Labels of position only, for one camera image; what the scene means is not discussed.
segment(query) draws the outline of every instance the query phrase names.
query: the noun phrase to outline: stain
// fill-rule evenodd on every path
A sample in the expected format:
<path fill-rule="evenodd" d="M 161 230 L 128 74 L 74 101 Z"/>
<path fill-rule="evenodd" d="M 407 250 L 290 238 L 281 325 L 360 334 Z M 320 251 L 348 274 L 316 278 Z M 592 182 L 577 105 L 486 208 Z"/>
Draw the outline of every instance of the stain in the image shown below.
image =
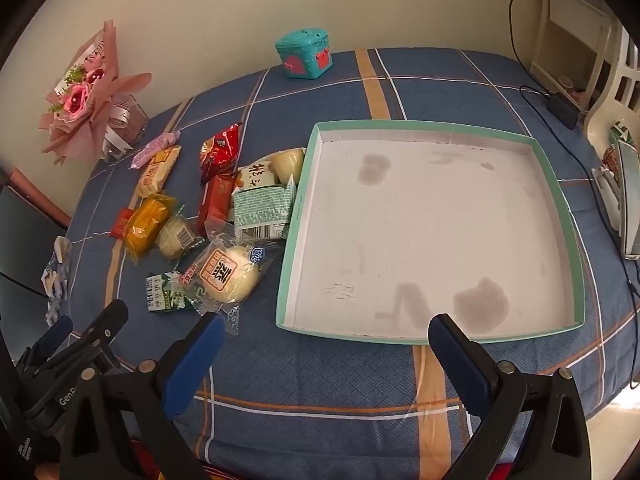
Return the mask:
<path fill-rule="evenodd" d="M 484 334 L 498 328 L 507 319 L 509 300 L 502 287 L 487 277 L 473 288 L 453 295 L 453 312 L 465 330 Z"/>
<path fill-rule="evenodd" d="M 376 186 L 385 177 L 386 172 L 391 168 L 391 161 L 388 156 L 379 153 L 367 153 L 362 157 L 362 166 L 358 172 L 358 182 L 364 186 Z"/>
<path fill-rule="evenodd" d="M 414 327 L 422 330 L 429 328 L 433 314 L 420 287 L 415 283 L 399 283 L 394 291 L 394 307 L 391 313 L 377 312 L 375 317 L 376 319 L 390 319 L 395 327 L 398 325 L 403 306 Z"/>
<path fill-rule="evenodd" d="M 462 158 L 461 153 L 450 152 L 433 152 L 432 155 L 436 155 L 439 158 L 437 160 L 428 160 L 428 164 L 435 164 L 436 166 L 446 166 L 451 164 L 456 158 Z"/>

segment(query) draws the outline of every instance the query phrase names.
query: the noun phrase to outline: bolt head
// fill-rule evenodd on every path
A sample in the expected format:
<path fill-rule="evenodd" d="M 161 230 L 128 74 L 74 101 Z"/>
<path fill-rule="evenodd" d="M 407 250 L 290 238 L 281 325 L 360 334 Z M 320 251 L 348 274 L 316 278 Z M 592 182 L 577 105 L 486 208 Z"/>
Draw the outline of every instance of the bolt head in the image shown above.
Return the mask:
<path fill-rule="evenodd" d="M 498 370 L 505 374 L 513 374 L 514 371 L 516 371 L 516 367 L 511 361 L 500 361 L 498 363 Z"/>
<path fill-rule="evenodd" d="M 138 365 L 138 370 L 140 370 L 143 374 L 148 374 L 156 369 L 156 362 L 153 359 L 147 359 L 146 361 L 142 361 Z"/>
<path fill-rule="evenodd" d="M 558 373 L 563 379 L 571 379 L 574 375 L 571 373 L 569 368 L 562 367 L 558 370 Z"/>
<path fill-rule="evenodd" d="M 85 368 L 84 370 L 82 370 L 80 377 L 84 381 L 90 381 L 95 377 L 95 370 L 93 368 Z"/>

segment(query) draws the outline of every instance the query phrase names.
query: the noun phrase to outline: pink snack package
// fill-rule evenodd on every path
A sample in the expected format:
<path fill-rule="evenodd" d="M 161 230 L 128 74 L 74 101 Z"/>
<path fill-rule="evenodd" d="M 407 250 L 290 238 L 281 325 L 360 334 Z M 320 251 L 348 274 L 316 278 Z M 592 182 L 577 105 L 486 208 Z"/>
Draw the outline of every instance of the pink snack package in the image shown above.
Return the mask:
<path fill-rule="evenodd" d="M 151 158 L 162 150 L 166 150 L 169 146 L 173 146 L 180 138 L 180 131 L 178 132 L 165 132 L 158 135 L 154 140 L 148 143 L 142 150 L 140 150 L 133 157 L 131 161 L 130 170 L 138 170 L 148 163 Z"/>

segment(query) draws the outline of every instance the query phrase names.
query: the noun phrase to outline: yellow snack package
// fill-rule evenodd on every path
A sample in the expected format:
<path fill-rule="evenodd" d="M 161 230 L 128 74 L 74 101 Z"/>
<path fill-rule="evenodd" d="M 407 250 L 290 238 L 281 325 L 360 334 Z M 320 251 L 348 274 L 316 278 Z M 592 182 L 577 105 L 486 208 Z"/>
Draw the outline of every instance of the yellow snack package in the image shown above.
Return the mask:
<path fill-rule="evenodd" d="M 181 149 L 181 146 L 170 146 L 153 156 L 138 181 L 138 194 L 141 197 L 147 197 L 162 189 Z"/>
<path fill-rule="evenodd" d="M 156 241 L 160 229 L 171 216 L 176 202 L 176 199 L 171 196 L 153 193 L 142 201 L 127 222 L 124 229 L 124 243 L 135 264 Z"/>

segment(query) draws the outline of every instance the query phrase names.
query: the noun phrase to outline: red snack package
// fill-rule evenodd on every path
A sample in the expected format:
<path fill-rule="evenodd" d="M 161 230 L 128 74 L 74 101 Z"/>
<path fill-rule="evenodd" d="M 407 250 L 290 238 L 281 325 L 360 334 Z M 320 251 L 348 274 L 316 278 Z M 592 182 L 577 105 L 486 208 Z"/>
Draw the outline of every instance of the red snack package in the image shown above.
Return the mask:
<path fill-rule="evenodd" d="M 229 126 L 203 143 L 200 149 L 200 185 L 204 186 L 213 176 L 234 170 L 239 149 L 239 129 L 242 123 Z"/>
<path fill-rule="evenodd" d="M 113 236 L 114 238 L 119 238 L 120 240 L 124 239 L 124 228 L 127 225 L 129 219 L 135 213 L 135 209 L 129 209 L 127 207 L 123 207 L 118 215 L 116 216 L 116 221 L 113 223 L 113 227 L 111 228 L 111 232 L 109 236 Z"/>
<path fill-rule="evenodd" d="M 198 210 L 198 219 L 196 220 L 196 232 L 199 235 L 207 236 L 204 228 L 204 222 L 207 219 L 215 218 L 221 222 L 226 222 L 235 181 L 236 177 L 231 174 L 215 175 L 207 182 Z"/>

